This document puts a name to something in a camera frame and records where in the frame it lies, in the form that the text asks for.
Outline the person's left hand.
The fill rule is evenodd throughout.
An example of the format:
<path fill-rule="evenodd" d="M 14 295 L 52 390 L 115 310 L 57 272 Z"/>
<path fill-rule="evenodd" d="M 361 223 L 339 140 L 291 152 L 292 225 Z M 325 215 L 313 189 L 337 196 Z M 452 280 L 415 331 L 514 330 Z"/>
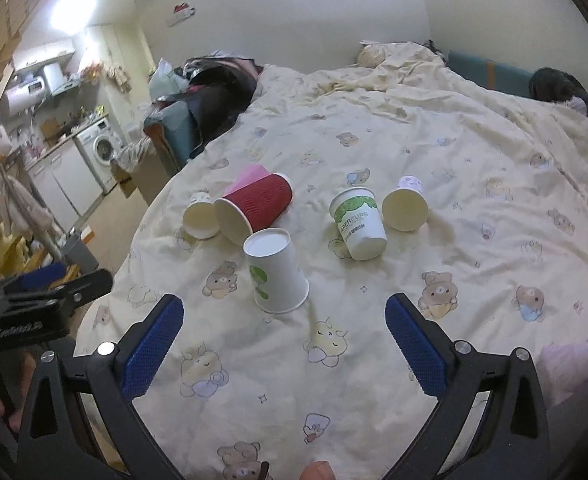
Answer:
<path fill-rule="evenodd" d="M 29 349 L 0 353 L 0 420 L 18 434 L 36 360 Z"/>

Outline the person's right hand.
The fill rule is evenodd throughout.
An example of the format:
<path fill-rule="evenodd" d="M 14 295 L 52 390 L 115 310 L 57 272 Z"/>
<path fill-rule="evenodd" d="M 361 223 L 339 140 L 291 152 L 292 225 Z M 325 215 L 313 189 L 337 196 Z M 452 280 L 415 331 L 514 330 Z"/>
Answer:
<path fill-rule="evenodd" d="M 326 460 L 309 464 L 299 476 L 299 480 L 335 480 L 334 470 Z"/>

